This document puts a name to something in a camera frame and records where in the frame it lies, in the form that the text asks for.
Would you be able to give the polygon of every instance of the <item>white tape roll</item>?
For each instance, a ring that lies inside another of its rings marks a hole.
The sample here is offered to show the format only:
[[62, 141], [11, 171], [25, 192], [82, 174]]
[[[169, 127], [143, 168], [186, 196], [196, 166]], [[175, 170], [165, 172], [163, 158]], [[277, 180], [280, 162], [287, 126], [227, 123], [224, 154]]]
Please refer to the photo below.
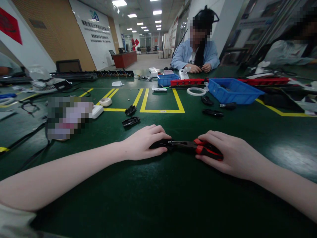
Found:
[[101, 106], [110, 106], [112, 104], [112, 100], [110, 98], [103, 98], [99, 101]]
[[[198, 90], [198, 91], [201, 91], [201, 93], [200, 94], [193, 93], [193, 92], [191, 92], [191, 90]], [[206, 92], [207, 91], [202, 89], [202, 88], [189, 88], [189, 89], [187, 89], [187, 93], [189, 95], [192, 95], [192, 96], [204, 96], [206, 94]]]

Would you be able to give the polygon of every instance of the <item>green table surface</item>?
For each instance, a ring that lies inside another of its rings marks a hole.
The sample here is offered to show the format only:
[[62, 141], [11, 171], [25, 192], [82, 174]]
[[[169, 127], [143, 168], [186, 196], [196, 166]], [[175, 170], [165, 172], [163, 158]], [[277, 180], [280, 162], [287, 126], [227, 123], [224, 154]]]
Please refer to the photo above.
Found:
[[[309, 68], [284, 68], [305, 78], [314, 79], [316, 75], [316, 70]], [[149, 74], [147, 70], [134, 72]], [[220, 67], [210, 74], [190, 77], [244, 74], [238, 67]], [[94, 88], [90, 98], [97, 103], [112, 89], [111, 83], [118, 80], [124, 86], [113, 96], [112, 108], [128, 108], [139, 89], [157, 85], [156, 81], [133, 78], [101, 78], [80, 86]], [[11, 87], [0, 90], [13, 92]], [[82, 93], [78, 90], [71, 95]], [[272, 162], [317, 182], [316, 118], [282, 117], [258, 102], [238, 106], [234, 111], [222, 110], [224, 118], [213, 118], [202, 114], [202, 109], [208, 107], [201, 103], [200, 97], [190, 96], [184, 89], [177, 89], [177, 93], [185, 113], [140, 113], [144, 93], [145, 90], [135, 113], [141, 123], [126, 130], [121, 124], [127, 118], [124, 112], [104, 111], [80, 134], [65, 142], [54, 141], [29, 168], [121, 141], [146, 125], [156, 124], [162, 125], [176, 140], [193, 140], [208, 130], [243, 138]], [[18, 99], [29, 95], [19, 94]], [[18, 108], [18, 103], [0, 108], [18, 112], [0, 122], [0, 146], [9, 146], [40, 125], [41, 117], [47, 114], [46, 100], [45, 97], [35, 100], [40, 110], [34, 117]], [[156, 93], [150, 89], [146, 109], [177, 109], [172, 90]], [[0, 179], [12, 175], [45, 145], [42, 130], [1, 156]], [[41, 209], [31, 225], [67, 237], [316, 237], [317, 234], [316, 224], [277, 196], [252, 182], [222, 174], [181, 151], [111, 165]]]

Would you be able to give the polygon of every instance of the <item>hand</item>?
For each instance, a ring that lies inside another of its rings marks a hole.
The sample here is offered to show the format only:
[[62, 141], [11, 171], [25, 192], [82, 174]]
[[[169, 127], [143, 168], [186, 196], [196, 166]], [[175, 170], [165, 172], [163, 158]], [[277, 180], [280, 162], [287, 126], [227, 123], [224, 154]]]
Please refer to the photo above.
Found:
[[205, 72], [205, 73], [209, 73], [211, 71], [211, 64], [207, 63], [204, 64], [201, 69]]
[[185, 67], [191, 68], [191, 70], [189, 71], [190, 73], [200, 73], [201, 72], [201, 68], [199, 68], [197, 65], [194, 65], [194, 64], [187, 64], [187, 65], [185, 65]]
[[222, 132], [208, 131], [198, 137], [216, 146], [224, 155], [223, 161], [211, 159], [205, 155], [196, 158], [225, 174], [253, 182], [265, 178], [275, 166], [244, 140]]
[[120, 143], [122, 150], [125, 150], [126, 159], [141, 160], [159, 156], [167, 151], [166, 147], [149, 149], [154, 142], [161, 139], [171, 139], [171, 137], [165, 133], [162, 126], [151, 125], [143, 127]]

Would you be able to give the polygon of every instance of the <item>blue plastic bin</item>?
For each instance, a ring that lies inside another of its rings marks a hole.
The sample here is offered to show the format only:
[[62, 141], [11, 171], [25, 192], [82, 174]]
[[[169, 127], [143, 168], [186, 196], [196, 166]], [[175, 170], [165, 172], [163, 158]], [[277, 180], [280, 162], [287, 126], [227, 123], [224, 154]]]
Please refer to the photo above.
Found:
[[247, 105], [264, 94], [264, 92], [234, 78], [210, 78], [208, 88], [209, 92], [221, 104], [236, 102], [237, 104]]
[[158, 85], [163, 87], [171, 86], [171, 80], [179, 80], [179, 76], [177, 74], [163, 74], [158, 75]]

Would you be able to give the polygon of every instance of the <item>red desk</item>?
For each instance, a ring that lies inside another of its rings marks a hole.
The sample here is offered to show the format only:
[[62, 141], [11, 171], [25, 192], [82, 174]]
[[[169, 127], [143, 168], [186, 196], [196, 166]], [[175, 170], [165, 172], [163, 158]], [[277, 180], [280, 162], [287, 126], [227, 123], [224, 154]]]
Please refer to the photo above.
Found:
[[127, 68], [134, 62], [137, 62], [138, 57], [136, 51], [131, 51], [128, 53], [113, 55], [113, 60], [115, 62], [116, 68]]

